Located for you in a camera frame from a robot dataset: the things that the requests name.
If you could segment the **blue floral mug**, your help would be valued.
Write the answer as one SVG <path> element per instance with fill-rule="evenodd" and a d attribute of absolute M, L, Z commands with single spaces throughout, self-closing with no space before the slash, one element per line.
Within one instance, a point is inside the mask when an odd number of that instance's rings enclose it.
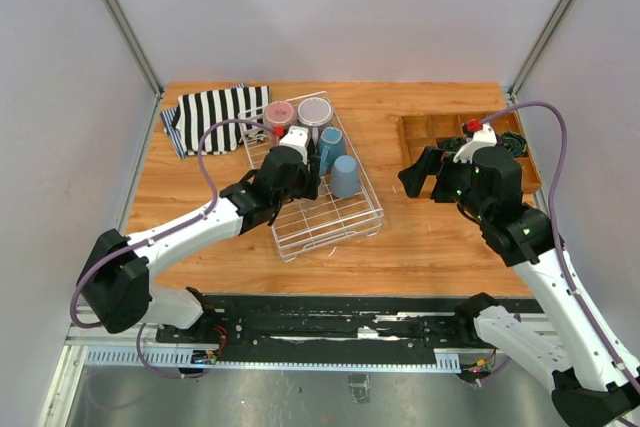
<path fill-rule="evenodd" d="M 344 133 L 335 127 L 325 128 L 320 136 L 317 150 L 320 157 L 319 174 L 324 176 L 332 169 L 337 158 L 346 154 Z"/>

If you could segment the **pink ghost mug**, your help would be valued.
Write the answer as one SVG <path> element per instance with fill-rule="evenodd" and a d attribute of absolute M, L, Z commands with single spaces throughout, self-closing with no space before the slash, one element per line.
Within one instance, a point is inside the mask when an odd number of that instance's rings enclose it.
<path fill-rule="evenodd" d="M 269 138 L 276 146 L 289 128 L 297 124 L 296 108 L 287 101 L 273 101 L 264 110 L 263 122 L 272 128 Z"/>

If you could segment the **lilac grey mug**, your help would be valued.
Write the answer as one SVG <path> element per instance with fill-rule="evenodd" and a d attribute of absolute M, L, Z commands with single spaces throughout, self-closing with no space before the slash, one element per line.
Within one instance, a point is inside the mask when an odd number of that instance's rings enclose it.
<path fill-rule="evenodd" d="M 313 143 L 317 144 L 322 132 L 331 125 L 332 105 L 324 98 L 312 97 L 303 100 L 297 109 L 299 124 L 309 129 Z"/>

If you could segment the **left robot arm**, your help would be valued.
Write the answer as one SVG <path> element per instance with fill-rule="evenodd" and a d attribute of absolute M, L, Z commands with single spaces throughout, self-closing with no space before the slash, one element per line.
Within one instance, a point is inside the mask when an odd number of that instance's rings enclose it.
<path fill-rule="evenodd" d="M 104 232 L 72 299 L 84 299 L 98 318 L 96 324 L 111 334 L 138 323 L 158 323 L 179 329 L 192 342 L 207 340 L 214 318 L 204 297 L 193 288 L 158 286 L 156 277 L 205 247 L 272 225 L 294 199 L 316 199 L 319 166 L 316 155 L 277 146 L 259 168 L 189 214 L 130 236 L 115 229 Z"/>

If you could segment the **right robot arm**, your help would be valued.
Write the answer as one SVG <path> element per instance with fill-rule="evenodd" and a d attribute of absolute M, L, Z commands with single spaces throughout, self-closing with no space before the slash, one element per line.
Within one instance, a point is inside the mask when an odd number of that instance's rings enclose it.
<path fill-rule="evenodd" d="M 436 178 L 431 200 L 456 204 L 479 226 L 486 244 L 534 294 L 560 343 L 550 343 L 485 293 L 457 307 L 455 339 L 504 352 L 549 392 L 569 426 L 605 426 L 636 409 L 639 361 L 585 310 L 591 302 L 567 251 L 554 243 L 551 219 L 523 201 L 522 169 L 511 153 L 483 147 L 470 162 L 457 162 L 453 153 L 427 147 L 398 174 L 410 198 L 419 196 L 429 176 Z"/>

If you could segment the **plain blue cup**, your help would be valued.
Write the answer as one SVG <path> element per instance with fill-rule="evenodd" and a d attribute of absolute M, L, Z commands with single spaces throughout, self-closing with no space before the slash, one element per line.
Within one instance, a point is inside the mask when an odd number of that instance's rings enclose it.
<path fill-rule="evenodd" d="M 360 191 L 358 164 L 350 155 L 339 156 L 330 174 L 330 190 L 340 199 L 352 198 Z"/>

